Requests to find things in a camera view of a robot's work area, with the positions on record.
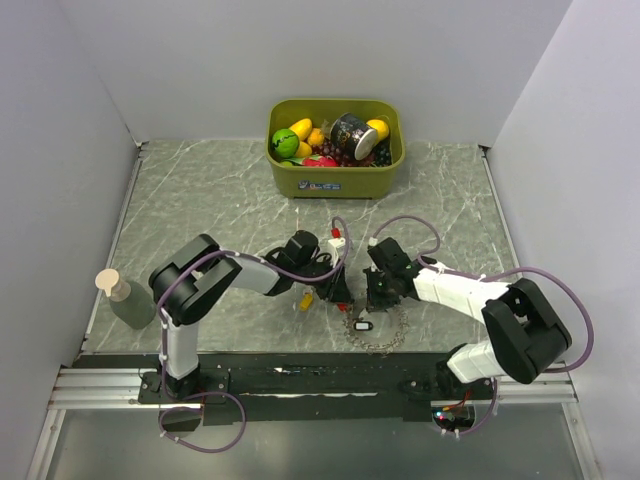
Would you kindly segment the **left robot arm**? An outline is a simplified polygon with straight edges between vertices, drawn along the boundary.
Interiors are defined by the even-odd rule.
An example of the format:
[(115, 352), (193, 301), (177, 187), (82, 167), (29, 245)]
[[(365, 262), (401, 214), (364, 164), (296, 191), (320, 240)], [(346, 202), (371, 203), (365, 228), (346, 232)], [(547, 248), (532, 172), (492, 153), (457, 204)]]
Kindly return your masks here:
[(177, 402), (196, 394), (199, 322), (231, 288), (274, 297), (299, 283), (341, 309), (351, 306), (354, 297), (344, 269), (347, 246), (346, 239), (333, 238), (323, 251), (314, 234), (298, 230), (285, 245), (260, 257), (225, 250), (201, 234), (165, 260), (148, 280), (161, 319), (163, 392)]

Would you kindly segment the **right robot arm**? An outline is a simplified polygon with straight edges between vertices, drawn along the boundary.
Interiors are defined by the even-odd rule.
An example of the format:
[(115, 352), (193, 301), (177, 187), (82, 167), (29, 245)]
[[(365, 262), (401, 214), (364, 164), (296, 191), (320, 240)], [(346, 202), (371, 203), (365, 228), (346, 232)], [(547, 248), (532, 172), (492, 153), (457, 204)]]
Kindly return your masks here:
[(483, 325), (488, 338), (449, 352), (437, 378), (439, 391), (459, 398), (473, 382), (509, 377), (532, 383), (559, 359), (572, 338), (550, 302), (527, 279), (486, 282), (450, 273), (433, 259), (411, 259), (396, 240), (372, 239), (373, 265), (367, 275), (367, 308), (386, 310), (404, 298), (439, 304)]

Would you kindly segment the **large metal keyring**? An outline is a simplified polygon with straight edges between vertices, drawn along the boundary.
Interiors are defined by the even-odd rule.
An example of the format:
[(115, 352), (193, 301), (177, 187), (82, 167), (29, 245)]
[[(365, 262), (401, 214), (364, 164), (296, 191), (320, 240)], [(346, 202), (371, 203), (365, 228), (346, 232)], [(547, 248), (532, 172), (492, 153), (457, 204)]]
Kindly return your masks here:
[[(353, 329), (355, 321), (369, 321), (374, 328), (368, 332), (357, 332)], [(387, 356), (398, 350), (409, 330), (408, 315), (400, 306), (369, 313), (364, 306), (354, 305), (343, 319), (343, 324), (348, 342), (369, 355)]]

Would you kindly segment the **black tag key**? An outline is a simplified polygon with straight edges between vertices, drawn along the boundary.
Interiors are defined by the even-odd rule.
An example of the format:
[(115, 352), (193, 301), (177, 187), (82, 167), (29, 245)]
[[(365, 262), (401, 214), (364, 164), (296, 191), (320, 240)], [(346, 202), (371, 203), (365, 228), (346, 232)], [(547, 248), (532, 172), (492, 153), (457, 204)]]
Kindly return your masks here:
[(357, 332), (368, 332), (374, 328), (373, 324), (369, 321), (355, 321), (353, 323), (353, 329)]

